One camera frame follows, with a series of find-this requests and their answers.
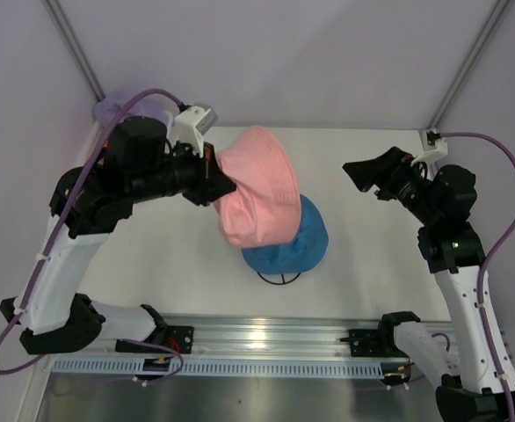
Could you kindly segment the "black wire hat stand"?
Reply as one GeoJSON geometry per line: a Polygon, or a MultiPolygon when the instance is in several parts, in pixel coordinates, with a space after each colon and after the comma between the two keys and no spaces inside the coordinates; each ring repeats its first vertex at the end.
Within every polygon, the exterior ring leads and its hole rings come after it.
{"type": "Polygon", "coordinates": [[[262,274],[257,273],[257,276],[267,284],[273,285],[273,286],[285,286],[288,284],[293,283],[294,281],[298,280],[301,277],[301,273],[295,273],[295,274],[262,274]]]}

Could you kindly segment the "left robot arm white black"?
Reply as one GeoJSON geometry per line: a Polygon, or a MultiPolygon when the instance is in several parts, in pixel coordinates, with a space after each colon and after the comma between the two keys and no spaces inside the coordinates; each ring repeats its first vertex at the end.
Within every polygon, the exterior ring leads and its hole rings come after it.
{"type": "Polygon", "coordinates": [[[163,317],[151,306],[117,307],[93,301],[78,288],[119,222],[134,206],[181,195],[208,206],[232,193],[214,146],[204,140],[214,118],[180,114],[171,126],[148,117],[117,124],[92,165],[67,171],[49,203],[44,249],[24,292],[1,302],[5,319],[22,327],[27,353],[74,353],[110,339],[122,353],[153,353],[173,343],[163,317]]]}

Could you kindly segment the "blue bucket hat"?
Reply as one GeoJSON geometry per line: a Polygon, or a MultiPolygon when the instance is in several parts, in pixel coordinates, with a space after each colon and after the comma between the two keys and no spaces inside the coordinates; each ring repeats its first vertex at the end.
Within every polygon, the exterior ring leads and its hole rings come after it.
{"type": "Polygon", "coordinates": [[[316,205],[301,195],[301,222],[293,240],[241,249],[244,262],[262,275],[299,274],[311,271],[329,246],[329,234],[316,205]]]}

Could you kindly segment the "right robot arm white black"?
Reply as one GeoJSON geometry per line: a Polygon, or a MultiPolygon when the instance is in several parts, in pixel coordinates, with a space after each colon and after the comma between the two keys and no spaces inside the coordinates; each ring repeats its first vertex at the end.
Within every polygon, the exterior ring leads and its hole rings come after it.
{"type": "Polygon", "coordinates": [[[445,421],[515,421],[515,368],[490,299],[485,253],[470,225],[476,177],[449,164],[433,178],[426,165],[393,147],[376,158],[346,163],[344,172],[361,191],[396,200],[422,224],[418,249],[449,312],[457,352],[450,353],[411,311],[387,313],[376,341],[385,354],[404,354],[431,383],[445,421]]]}

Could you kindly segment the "pink bucket hat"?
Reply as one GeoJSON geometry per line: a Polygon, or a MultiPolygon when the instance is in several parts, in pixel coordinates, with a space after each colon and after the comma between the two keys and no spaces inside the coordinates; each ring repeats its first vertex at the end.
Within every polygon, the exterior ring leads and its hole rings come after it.
{"type": "Polygon", "coordinates": [[[301,222],[301,199],[294,167],[272,131],[246,129],[217,154],[222,172],[236,184],[234,192],[214,202],[218,227],[238,248],[286,244],[301,222]]]}

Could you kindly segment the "purple bucket hat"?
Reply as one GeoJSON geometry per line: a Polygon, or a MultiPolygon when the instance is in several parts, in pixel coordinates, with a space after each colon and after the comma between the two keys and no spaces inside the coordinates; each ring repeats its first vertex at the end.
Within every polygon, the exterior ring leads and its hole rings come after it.
{"type": "MultiPolygon", "coordinates": [[[[132,92],[115,91],[105,97],[102,101],[96,103],[93,107],[93,116],[101,127],[107,127],[114,116],[123,108],[123,106],[134,96],[132,92]]],[[[161,121],[166,127],[169,127],[173,121],[173,115],[163,104],[151,99],[143,98],[135,103],[120,120],[142,116],[161,121]]]]}

